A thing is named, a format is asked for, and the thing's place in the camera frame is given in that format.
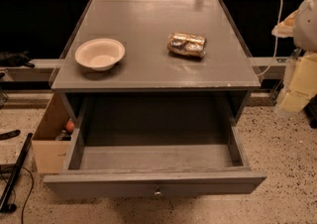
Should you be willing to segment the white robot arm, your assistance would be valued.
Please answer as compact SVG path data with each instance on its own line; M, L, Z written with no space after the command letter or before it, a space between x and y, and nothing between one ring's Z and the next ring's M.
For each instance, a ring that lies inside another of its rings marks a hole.
M300 58L287 62L283 88L276 101L275 112L290 116L300 112L317 95L317 0L304 0L271 33L279 38L292 38L295 46L304 51Z

